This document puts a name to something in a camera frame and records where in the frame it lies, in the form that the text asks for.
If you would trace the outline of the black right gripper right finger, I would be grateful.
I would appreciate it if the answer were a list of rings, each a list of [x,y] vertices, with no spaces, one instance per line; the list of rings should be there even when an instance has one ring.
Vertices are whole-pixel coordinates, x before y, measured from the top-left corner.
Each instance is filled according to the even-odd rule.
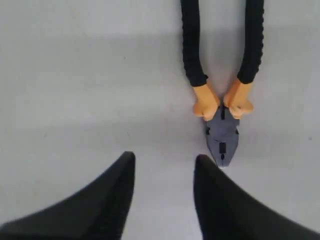
[[[204,240],[318,240],[320,234],[277,213],[197,156],[193,198]]]

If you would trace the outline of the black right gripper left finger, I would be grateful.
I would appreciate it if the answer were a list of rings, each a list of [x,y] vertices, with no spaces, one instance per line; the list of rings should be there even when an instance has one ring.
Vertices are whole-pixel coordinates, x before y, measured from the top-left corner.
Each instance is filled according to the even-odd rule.
[[[41,211],[5,222],[2,240],[120,240],[135,187],[136,157],[122,155],[70,197]]]

